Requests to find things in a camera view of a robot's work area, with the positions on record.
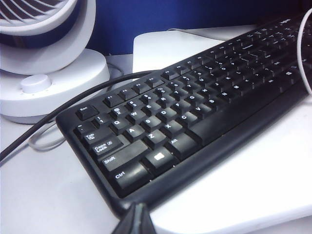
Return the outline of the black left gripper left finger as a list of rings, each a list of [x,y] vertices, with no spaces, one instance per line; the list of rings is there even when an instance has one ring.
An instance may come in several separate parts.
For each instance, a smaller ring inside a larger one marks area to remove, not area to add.
[[[136,204],[132,204],[113,230],[113,234],[131,234],[134,226],[135,214]]]

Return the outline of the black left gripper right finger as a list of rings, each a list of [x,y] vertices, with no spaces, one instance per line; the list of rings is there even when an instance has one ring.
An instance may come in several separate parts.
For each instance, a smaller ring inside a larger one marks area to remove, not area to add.
[[[156,234],[153,222],[150,217],[149,210],[144,203],[137,205],[139,214],[138,233],[139,234]]]

